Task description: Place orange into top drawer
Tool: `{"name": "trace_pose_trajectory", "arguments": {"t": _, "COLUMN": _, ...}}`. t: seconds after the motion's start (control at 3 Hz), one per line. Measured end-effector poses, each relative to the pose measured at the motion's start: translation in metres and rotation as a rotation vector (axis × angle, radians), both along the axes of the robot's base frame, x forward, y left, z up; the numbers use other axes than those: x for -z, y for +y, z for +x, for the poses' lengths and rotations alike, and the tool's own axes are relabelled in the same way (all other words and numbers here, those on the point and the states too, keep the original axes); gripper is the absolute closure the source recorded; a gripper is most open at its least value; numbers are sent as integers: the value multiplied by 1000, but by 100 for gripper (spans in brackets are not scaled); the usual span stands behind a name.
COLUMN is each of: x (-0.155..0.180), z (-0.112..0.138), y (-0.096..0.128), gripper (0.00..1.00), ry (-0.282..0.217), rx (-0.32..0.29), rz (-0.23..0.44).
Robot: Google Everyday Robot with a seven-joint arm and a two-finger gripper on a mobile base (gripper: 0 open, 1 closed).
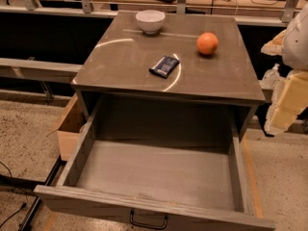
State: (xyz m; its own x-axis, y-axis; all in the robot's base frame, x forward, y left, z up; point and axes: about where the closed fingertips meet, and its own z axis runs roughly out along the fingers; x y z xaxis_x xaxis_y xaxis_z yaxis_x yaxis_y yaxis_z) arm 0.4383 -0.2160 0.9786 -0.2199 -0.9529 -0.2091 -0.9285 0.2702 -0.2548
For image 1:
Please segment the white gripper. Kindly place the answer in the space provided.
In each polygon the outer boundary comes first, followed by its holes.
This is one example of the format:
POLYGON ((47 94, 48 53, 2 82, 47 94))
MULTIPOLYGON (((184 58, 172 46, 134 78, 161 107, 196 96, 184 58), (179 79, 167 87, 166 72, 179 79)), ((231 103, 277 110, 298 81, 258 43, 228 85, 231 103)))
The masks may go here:
POLYGON ((276 82, 266 115, 265 131, 277 135, 287 131, 297 117, 308 107, 308 4, 261 52, 281 56, 283 63, 297 70, 276 82))

